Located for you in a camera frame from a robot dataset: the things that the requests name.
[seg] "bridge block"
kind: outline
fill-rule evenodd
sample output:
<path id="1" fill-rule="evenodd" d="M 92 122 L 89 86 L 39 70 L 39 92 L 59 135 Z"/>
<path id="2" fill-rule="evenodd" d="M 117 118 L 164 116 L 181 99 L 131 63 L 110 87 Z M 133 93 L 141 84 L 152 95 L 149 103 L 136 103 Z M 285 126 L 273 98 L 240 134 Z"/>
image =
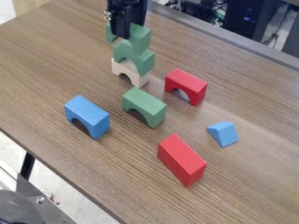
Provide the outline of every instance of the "bridge block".
<path id="1" fill-rule="evenodd" d="M 207 166 L 206 161 L 177 134 L 160 142 L 157 156 L 186 187 L 200 179 Z"/>
<path id="2" fill-rule="evenodd" d="M 145 75 L 154 68 L 155 57 L 156 54 L 149 49 L 140 55 L 134 54 L 129 42 L 126 40 L 114 46 L 115 62 L 121 63 L 124 59 L 133 61 L 140 75 Z"/>
<path id="3" fill-rule="evenodd" d="M 64 108 L 67 120 L 71 123 L 75 120 L 83 123 L 93 139 L 98 139 L 110 128 L 110 114 L 82 95 L 72 98 Z"/>
<path id="4" fill-rule="evenodd" d="M 233 122 L 219 122 L 208 127 L 207 130 L 222 148 L 239 141 Z"/>
<path id="5" fill-rule="evenodd" d="M 151 76 L 150 72 L 145 75 L 140 75 L 137 72 L 134 63 L 127 59 L 122 60 L 121 63 L 117 63 L 114 59 L 112 59 L 112 73 L 116 74 L 117 76 L 126 74 L 131 80 L 132 85 L 138 88 L 141 88 L 146 83 L 148 83 Z"/>
<path id="6" fill-rule="evenodd" d="M 165 91 L 171 92 L 175 88 L 183 90 L 189 96 L 190 104 L 196 106 L 205 98 L 207 83 L 176 68 L 166 76 Z"/>
<path id="7" fill-rule="evenodd" d="M 110 23 L 106 24 L 106 41 L 114 43 L 118 37 L 111 32 Z M 150 48 L 151 29 L 139 24 L 131 23 L 128 40 L 134 54 L 142 54 Z"/>
<path id="8" fill-rule="evenodd" d="M 126 112 L 137 110 L 147 124 L 155 128 L 165 118 L 167 105 L 138 87 L 133 87 L 122 96 L 122 108 Z"/>

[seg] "table leg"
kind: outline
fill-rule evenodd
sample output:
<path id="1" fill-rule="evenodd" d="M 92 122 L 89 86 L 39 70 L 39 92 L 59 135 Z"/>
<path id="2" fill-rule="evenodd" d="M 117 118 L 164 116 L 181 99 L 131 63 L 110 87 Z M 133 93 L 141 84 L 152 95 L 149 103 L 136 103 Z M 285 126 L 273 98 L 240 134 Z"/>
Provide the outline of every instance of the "table leg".
<path id="1" fill-rule="evenodd" d="M 34 162 L 35 158 L 27 152 L 20 172 L 23 178 L 27 180 L 30 178 Z"/>

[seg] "block tower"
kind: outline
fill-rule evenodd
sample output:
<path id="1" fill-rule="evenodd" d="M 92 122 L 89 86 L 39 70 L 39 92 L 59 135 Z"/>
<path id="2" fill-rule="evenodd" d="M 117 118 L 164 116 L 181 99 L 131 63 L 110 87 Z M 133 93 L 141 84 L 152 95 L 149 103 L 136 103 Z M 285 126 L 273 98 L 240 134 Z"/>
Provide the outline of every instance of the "block tower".
<path id="1" fill-rule="evenodd" d="M 106 24 L 106 41 L 114 43 L 119 37 L 111 32 Z M 156 54 L 150 48 L 151 29 L 131 23 L 130 36 L 114 45 L 112 72 L 117 76 L 126 74 L 131 83 L 140 88 L 150 80 L 150 71 L 154 68 Z"/>

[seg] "blue arch block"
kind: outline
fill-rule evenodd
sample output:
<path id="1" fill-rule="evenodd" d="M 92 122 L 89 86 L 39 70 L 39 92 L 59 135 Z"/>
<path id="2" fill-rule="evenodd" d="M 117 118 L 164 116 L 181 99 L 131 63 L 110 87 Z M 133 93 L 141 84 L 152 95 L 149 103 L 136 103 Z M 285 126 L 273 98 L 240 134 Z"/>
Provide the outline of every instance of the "blue arch block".
<path id="1" fill-rule="evenodd" d="M 92 102 L 77 95 L 65 105 L 66 118 L 69 122 L 79 120 L 94 139 L 98 139 L 110 128 L 110 114 Z"/>
<path id="2" fill-rule="evenodd" d="M 207 130 L 222 148 L 239 141 L 233 122 L 219 122 L 208 127 Z"/>

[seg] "blue triangular block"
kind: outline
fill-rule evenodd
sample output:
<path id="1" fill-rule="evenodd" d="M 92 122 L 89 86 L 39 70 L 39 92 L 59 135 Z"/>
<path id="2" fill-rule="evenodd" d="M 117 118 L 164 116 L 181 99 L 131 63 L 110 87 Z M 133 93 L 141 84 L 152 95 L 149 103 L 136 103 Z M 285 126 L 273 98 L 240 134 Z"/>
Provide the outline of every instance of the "blue triangular block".
<path id="1" fill-rule="evenodd" d="M 212 137 L 221 147 L 227 147 L 239 141 L 233 122 L 219 122 L 207 128 Z"/>

